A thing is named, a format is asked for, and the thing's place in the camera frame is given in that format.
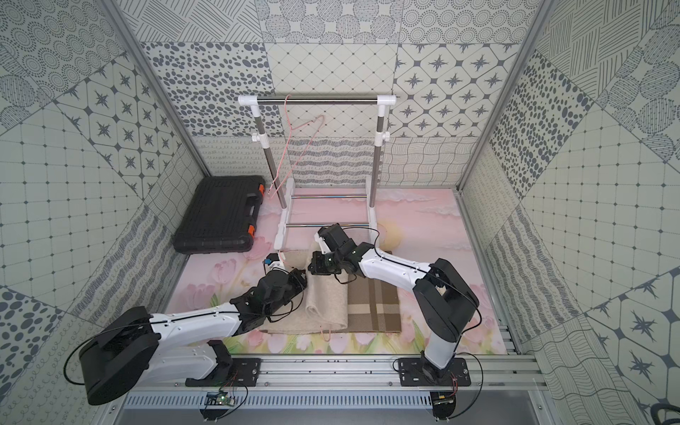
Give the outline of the beige fuzzy scarf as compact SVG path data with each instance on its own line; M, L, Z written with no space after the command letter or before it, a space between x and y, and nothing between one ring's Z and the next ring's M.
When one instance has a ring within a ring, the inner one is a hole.
M305 335L321 332L337 332L348 327L348 296L345 285L331 276L317 276L306 268L310 264L311 251L285 251L283 264L288 271L296 269L306 273L307 287L293 299L290 315L288 306L276 312L278 322L266 321L260 330L270 334Z

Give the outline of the brown plaid scarf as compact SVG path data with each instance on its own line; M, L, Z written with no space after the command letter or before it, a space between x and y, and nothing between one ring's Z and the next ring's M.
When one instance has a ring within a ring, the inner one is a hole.
M389 283L358 277L348 284L347 303L347 332L400 333L402 330L398 289Z

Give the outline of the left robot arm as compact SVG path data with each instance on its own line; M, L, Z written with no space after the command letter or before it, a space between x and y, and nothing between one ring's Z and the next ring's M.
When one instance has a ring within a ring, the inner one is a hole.
M226 384L232 358L224 338L272 322L306 287L305 272L274 268L256 286L216 307L164 315L143 306L127 310L78 354L89 404L107 404L140 382Z

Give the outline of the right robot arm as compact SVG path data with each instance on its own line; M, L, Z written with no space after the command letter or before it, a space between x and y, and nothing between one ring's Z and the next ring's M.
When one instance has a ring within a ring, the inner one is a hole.
M467 325L477 315L479 300L448 260L421 263L386 253L376 244L357 244L338 223L320 228L315 241L321 249L313 253L311 274L345 273L412 293L430 329L423 369L440 373L451 366Z

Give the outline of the floral pink table mat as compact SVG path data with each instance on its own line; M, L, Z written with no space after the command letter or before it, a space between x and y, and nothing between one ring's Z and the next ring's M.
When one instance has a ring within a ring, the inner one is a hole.
M474 354L505 354L506 343L483 284L476 257L453 192L449 189L380 189L375 205L377 236L384 251L417 262L438 258L451 262L480 301L480 312L460 350ZM267 198L260 207L255 245L247 253L193 255L165 307L180 313L225 303L253 287L262 278L262 261L272 251L281 207ZM365 202L359 198L296 199L291 220L361 223L367 219ZM303 250L313 241L315 228L290 230L285 249ZM259 329L228 338L233 353L264 354L418 354L430 340L430 331L414 296L398 291L400 333L331 332L329 343L321 333L310 335L267 334Z

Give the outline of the white steel clothes rack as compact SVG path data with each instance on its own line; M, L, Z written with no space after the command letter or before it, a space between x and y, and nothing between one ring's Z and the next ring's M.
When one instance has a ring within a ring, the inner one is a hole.
M281 106L287 95L272 95L268 97L256 95L240 95L237 97L239 106L251 111L256 123L256 132L253 133L253 141L259 143L267 161L272 181L279 160L274 159L269 134L265 129L263 109L266 106ZM365 202L368 221L358 223L358 228L375 228L377 226L375 202L376 190L381 168L383 146L390 138L387 131L387 114L395 106L397 98L394 95L378 94L292 94L288 102L290 106L320 106L322 113L326 115L335 106L375 106L377 111L377 123L374 131L374 140L353 140L347 138L315 138L306 155L297 164L294 177L290 178L285 186L280 189L276 196L282 209L274 249L280 251L286 244L287 235L294 228L315 228L315 223L294 222L291 220L294 201L296 199L315 199L317 196L302 192L300 189L306 186L331 188L331 192L320 194L319 198L343 198L343 194L336 191L337 188L363 187L362 192L352 192L347 198L359 198ZM316 126L305 127L295 133L294 137L302 137L304 140L315 132ZM297 142L296 153L301 152L304 142Z

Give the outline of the black plastic tool case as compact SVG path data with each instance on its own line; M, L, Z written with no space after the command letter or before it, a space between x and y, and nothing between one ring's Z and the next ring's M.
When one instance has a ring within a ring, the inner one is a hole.
M258 175L205 177L175 231L175 251L251 251L264 194L265 179Z

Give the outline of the green circuit board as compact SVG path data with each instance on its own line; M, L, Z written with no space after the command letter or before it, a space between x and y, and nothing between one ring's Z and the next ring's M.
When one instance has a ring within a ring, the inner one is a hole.
M237 400L227 392L211 392L206 395L206 407L233 408L236 405Z

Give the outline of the right controller board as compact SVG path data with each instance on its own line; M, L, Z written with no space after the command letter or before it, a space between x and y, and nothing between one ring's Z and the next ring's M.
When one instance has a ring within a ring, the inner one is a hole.
M457 398L453 393L432 391L430 399L432 414L438 421L445 421L453 417L457 407Z

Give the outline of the aluminium mounting rail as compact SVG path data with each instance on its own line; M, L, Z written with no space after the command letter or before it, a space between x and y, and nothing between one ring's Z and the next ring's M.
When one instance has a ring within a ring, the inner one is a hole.
M354 391L407 388L400 385L389 355L255 355L237 358L262 359L260 375L253 387L259 390L323 389ZM537 361L529 355L458 354L469 368L471 386L414 387L421 390L545 391L547 384Z

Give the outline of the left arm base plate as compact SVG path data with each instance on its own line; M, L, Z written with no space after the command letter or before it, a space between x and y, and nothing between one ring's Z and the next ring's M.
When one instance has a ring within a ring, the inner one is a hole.
M257 384L262 359L230 358L218 361L210 373L202 379L187 378L187 387L224 387L233 384L254 387Z

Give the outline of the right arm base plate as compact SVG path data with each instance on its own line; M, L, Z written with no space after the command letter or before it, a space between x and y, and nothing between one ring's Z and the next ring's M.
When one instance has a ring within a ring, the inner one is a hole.
M393 362L402 387L459 387L471 386L471 378L467 362L462 358L453 358L443 369L421 358L398 358Z

